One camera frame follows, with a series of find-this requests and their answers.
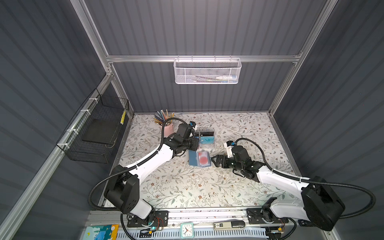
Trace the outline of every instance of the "book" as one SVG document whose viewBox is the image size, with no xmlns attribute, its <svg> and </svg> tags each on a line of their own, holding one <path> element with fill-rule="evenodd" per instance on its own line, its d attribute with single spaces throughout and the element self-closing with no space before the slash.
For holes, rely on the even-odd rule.
<svg viewBox="0 0 384 240">
<path fill-rule="evenodd" d="M 118 229 L 118 224 L 87 227 L 83 240 L 116 240 Z"/>
</svg>

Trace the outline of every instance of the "black device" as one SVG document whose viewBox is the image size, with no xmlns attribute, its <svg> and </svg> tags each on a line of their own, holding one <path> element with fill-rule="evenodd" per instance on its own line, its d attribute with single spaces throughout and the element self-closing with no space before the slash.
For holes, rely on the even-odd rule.
<svg viewBox="0 0 384 240">
<path fill-rule="evenodd" d="M 232 153 L 233 157 L 228 158 L 226 155 L 216 155 L 211 158 L 211 161 L 216 167 L 232 168 L 234 174 L 259 182 L 256 173 L 260 167 L 265 166 L 265 163 L 252 161 L 243 146 L 234 146 Z"/>
<path fill-rule="evenodd" d="M 194 137 L 195 122 L 190 124 L 182 123 L 179 125 L 177 132 L 164 139 L 164 144 L 168 145 L 173 150 L 173 156 L 180 154 L 183 151 L 196 151 L 199 146 L 199 139 Z"/>
<path fill-rule="evenodd" d="M 93 119 L 82 140 L 100 144 L 109 144 L 115 136 L 119 123 L 116 121 Z"/>
</svg>

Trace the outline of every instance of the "white wire basket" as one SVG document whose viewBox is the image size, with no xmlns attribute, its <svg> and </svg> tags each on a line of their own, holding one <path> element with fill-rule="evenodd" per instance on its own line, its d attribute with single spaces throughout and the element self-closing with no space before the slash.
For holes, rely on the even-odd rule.
<svg viewBox="0 0 384 240">
<path fill-rule="evenodd" d="M 175 58 L 177 84 L 237 84 L 241 61 L 231 57 Z"/>
</svg>

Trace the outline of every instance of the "mounting plate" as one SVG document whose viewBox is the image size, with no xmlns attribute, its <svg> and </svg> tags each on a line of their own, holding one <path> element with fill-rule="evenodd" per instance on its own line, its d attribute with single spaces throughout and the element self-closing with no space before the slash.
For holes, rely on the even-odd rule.
<svg viewBox="0 0 384 240">
<path fill-rule="evenodd" d="M 267 223 L 263 220 L 261 207 L 247 209 L 247 217 L 248 217 L 249 224 L 266 224 Z M 270 223 L 281 223 L 281 222 L 288 223 L 289 222 L 288 218 L 286 217 L 282 217 L 280 219 L 281 221 L 278 218 L 276 218 L 273 222 L 270 222 Z"/>
<path fill-rule="evenodd" d="M 162 221 L 160 220 L 159 227 L 166 227 L 168 225 L 168 213 L 169 213 L 168 211 L 155 211 L 155 220 L 153 221 L 151 226 L 157 227 L 156 217 L 158 217 L 162 219 Z M 135 215 L 133 217 L 128 216 L 127 227 L 143 227 L 143 226 L 140 224 L 139 217 Z"/>
</svg>

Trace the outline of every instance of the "pink pencil holder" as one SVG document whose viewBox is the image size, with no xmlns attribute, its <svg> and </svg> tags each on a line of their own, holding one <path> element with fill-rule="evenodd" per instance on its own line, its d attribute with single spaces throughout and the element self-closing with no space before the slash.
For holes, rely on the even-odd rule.
<svg viewBox="0 0 384 240">
<path fill-rule="evenodd" d="M 164 127 L 164 137 L 168 137 L 175 131 L 173 130 L 173 123 L 169 124 L 168 126 Z"/>
</svg>

